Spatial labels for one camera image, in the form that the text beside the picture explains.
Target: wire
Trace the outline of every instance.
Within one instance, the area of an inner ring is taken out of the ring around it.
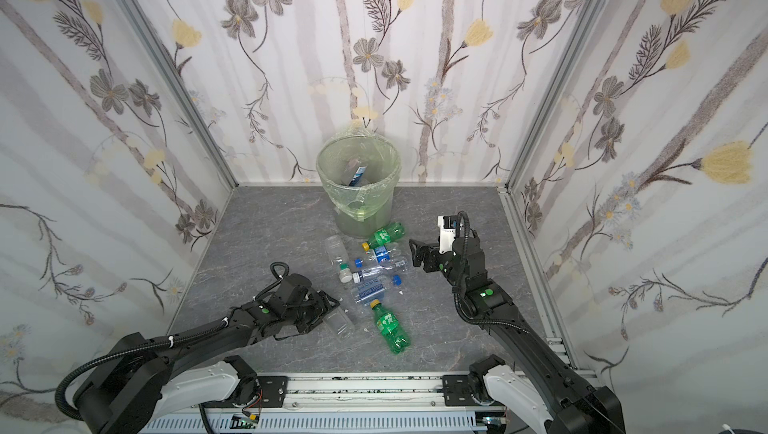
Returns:
[[[205,413],[205,408],[203,407],[203,402],[197,405],[198,408],[200,408],[200,417],[203,419],[203,427],[205,428],[205,431],[207,434],[216,434],[214,431],[214,428],[211,427],[210,421],[208,421],[208,415]]]
[[[207,337],[213,333],[216,333],[222,330],[227,325],[229,325],[229,320],[227,317],[225,317],[224,319],[222,319],[221,323],[216,327],[211,327],[210,329],[199,332],[197,334],[190,334],[185,337],[174,339],[174,344],[180,345],[183,343],[188,343],[193,340],[198,340],[198,339]],[[131,347],[130,349],[121,350],[118,352],[111,352],[106,356],[97,357],[94,360],[85,362],[82,366],[68,373],[62,379],[62,381],[59,382],[58,386],[56,387],[56,392],[54,393],[54,401],[56,403],[56,407],[58,407],[58,410],[62,411],[63,414],[65,414],[68,417],[71,417],[74,420],[78,420],[78,421],[83,420],[83,417],[80,414],[80,411],[77,410],[75,407],[73,407],[69,402],[67,402],[67,396],[66,396],[67,388],[69,387],[70,384],[72,384],[72,381],[82,376],[85,372],[88,372],[94,367],[100,366],[105,362],[109,362],[111,360],[115,360],[120,357],[127,356],[129,354],[138,354],[139,352],[148,352],[148,351],[153,351],[158,349],[165,349],[168,346],[170,346],[169,340],[164,340],[160,342],[149,341],[147,343],[140,344],[139,346]]]
[[[462,235],[464,238],[464,242],[462,243],[462,259],[458,263],[458,272],[460,275],[458,278],[458,285],[460,288],[460,293],[453,294],[453,304],[456,307],[456,312],[458,313],[458,316],[467,324],[473,324],[474,326],[486,326],[486,325],[507,326],[507,327],[512,327],[521,333],[525,333],[525,334],[530,333],[530,331],[528,331],[524,327],[521,327],[520,325],[517,325],[512,321],[509,321],[506,319],[473,319],[472,317],[470,317],[464,312],[464,309],[462,308],[461,299],[463,299],[467,293],[467,274],[465,272],[466,265],[467,265],[466,253],[467,253],[467,247],[469,246],[469,232],[472,231],[474,233],[475,231],[472,230],[472,228],[469,226],[469,215],[467,215],[466,212],[461,210],[458,212],[457,215],[461,218],[459,226],[463,227]]]

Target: wall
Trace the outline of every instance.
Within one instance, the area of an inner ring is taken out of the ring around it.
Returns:
[[[241,182],[318,182],[350,119],[401,180],[501,182],[584,0],[139,0]]]
[[[514,186],[627,432],[768,425],[767,47],[765,0],[609,0]]]
[[[86,432],[54,387],[165,332],[229,189],[115,2],[0,10],[0,430]]]

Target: blue bottle label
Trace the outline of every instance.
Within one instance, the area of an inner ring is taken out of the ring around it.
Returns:
[[[350,181],[350,187],[357,185],[357,183],[360,181],[360,177],[362,177],[362,174],[366,171],[367,167],[368,166],[362,166],[357,168],[357,172],[355,172],[355,175],[352,176],[352,180]]]
[[[373,253],[376,255],[376,262],[381,262],[384,259],[389,260],[389,251],[384,246],[376,247]]]

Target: bottle label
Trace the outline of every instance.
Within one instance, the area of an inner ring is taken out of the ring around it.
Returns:
[[[379,320],[376,321],[376,327],[379,328],[379,332],[382,334],[394,332],[399,325],[400,323],[398,322],[397,317],[390,313],[382,315]]]
[[[373,250],[373,253],[376,255],[377,262],[381,262],[384,259],[389,260],[389,250],[387,250],[384,246],[376,247]]]
[[[350,187],[354,187],[357,185],[357,183],[360,181],[360,177],[362,177],[362,174],[366,171],[367,167],[368,166],[362,166],[357,168],[355,175],[352,176],[352,180],[350,181]]]
[[[377,230],[373,235],[382,247],[384,247],[384,244],[390,242],[389,233],[384,229]]]

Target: trash bin liner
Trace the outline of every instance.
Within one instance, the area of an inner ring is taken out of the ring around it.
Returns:
[[[342,185],[347,163],[357,158],[366,166],[366,185]],[[391,142],[353,123],[331,137],[317,156],[322,188],[336,206],[336,225],[349,236],[368,237],[388,224],[392,192],[400,179],[402,162]]]

